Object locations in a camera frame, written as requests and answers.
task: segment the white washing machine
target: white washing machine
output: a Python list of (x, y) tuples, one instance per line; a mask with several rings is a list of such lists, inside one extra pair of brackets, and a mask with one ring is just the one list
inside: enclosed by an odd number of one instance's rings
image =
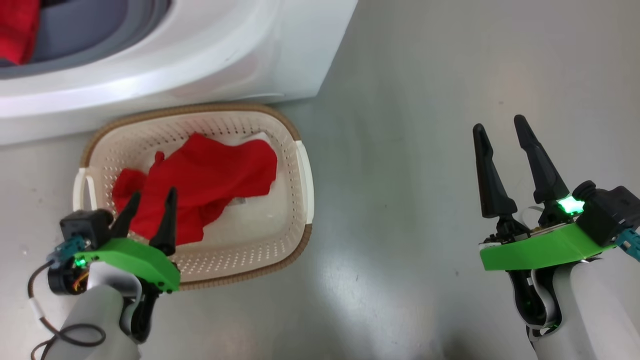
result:
[(91, 131), (122, 115), (169, 106), (313, 97), (357, 3), (153, 0), (162, 6), (146, 9), (146, 20), (133, 26), (128, 19), (138, 1), (124, 4), (124, 13), (112, 11), (122, 16), (118, 26), (103, 26), (101, 44), (120, 36), (111, 52), (93, 46), (74, 53), (83, 61), (57, 54), (70, 60), (25, 72), (0, 67), (0, 145)]

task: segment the gray floor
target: gray floor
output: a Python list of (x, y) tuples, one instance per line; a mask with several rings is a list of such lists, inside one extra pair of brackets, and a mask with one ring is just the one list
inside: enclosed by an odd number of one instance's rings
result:
[[(506, 190), (533, 205), (513, 115), (565, 182), (640, 194), (637, 1), (361, 0), (315, 99), (279, 108), (316, 183), (312, 240), (289, 268), (159, 301), (144, 359), (534, 359), (508, 277), (484, 272), (471, 128)], [(0, 149), (6, 358), (47, 333), (24, 285), (70, 210), (88, 135)], [(640, 266), (598, 262), (640, 325)], [(55, 324), (72, 299), (38, 296)]]

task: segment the glowing green led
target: glowing green led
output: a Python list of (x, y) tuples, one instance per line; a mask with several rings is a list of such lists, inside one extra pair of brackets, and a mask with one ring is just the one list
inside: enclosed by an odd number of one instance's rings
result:
[(582, 213), (584, 201), (576, 200), (572, 196), (569, 196), (562, 200), (558, 200), (558, 204), (562, 206), (562, 209), (567, 214), (579, 214)]

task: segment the basket handle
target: basket handle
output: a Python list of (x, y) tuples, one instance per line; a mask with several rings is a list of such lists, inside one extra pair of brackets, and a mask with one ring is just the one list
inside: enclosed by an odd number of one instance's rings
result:
[(307, 210), (307, 224), (311, 224), (314, 221), (314, 177), (311, 174), (311, 164), (309, 163), (309, 155), (307, 155), (307, 148), (301, 140), (296, 141), (298, 146), (298, 164), (300, 164), (300, 182), (302, 183), (302, 202)]
[(84, 210), (84, 186), (89, 186), (89, 201), (91, 202), (91, 210), (98, 208), (98, 202), (95, 198), (95, 183), (93, 177), (87, 173), (87, 168), (81, 167), (74, 181), (74, 211)]

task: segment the red garment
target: red garment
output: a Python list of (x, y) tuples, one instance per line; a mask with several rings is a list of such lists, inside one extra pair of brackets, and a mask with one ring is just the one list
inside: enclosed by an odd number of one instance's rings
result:
[(40, 0), (0, 0), (0, 58), (17, 65), (33, 55), (40, 21)]
[(168, 158), (156, 153), (145, 175), (126, 168), (116, 179), (112, 198), (118, 212), (141, 191), (140, 206), (130, 229), (146, 239), (157, 232), (164, 201), (172, 186), (178, 190), (176, 245), (201, 241), (202, 228), (216, 220), (235, 197), (269, 193), (276, 179), (278, 157), (262, 140), (227, 146), (200, 134)]

